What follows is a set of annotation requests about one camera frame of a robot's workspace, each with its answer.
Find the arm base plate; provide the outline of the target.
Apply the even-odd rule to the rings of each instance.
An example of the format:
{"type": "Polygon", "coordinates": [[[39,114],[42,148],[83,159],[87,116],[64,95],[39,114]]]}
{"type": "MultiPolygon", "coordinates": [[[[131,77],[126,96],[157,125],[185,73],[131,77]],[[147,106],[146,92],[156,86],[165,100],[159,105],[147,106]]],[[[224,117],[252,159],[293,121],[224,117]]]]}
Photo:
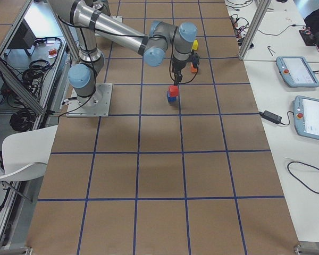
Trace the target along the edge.
{"type": "Polygon", "coordinates": [[[81,97],[69,102],[66,117],[108,117],[112,90],[112,83],[97,83],[89,102],[81,97]]]}

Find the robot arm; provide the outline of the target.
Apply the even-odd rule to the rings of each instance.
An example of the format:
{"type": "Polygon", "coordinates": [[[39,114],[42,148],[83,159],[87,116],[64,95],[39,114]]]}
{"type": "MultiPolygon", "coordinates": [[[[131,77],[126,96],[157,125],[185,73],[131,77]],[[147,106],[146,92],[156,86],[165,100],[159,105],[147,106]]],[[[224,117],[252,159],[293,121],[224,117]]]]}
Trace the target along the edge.
{"type": "Polygon", "coordinates": [[[94,85],[96,76],[104,65],[103,54],[98,49],[96,35],[114,42],[143,57],[152,67],[161,65],[168,48],[172,49],[170,76],[173,84],[166,97],[173,103],[179,96],[182,70],[187,63],[199,68],[199,55],[193,50],[197,27],[191,22],[179,26],[154,21],[149,34],[144,34],[111,17],[107,1],[49,1],[58,20],[76,30],[79,39],[80,64],[70,68],[69,79],[80,104],[97,97],[94,85]]]}

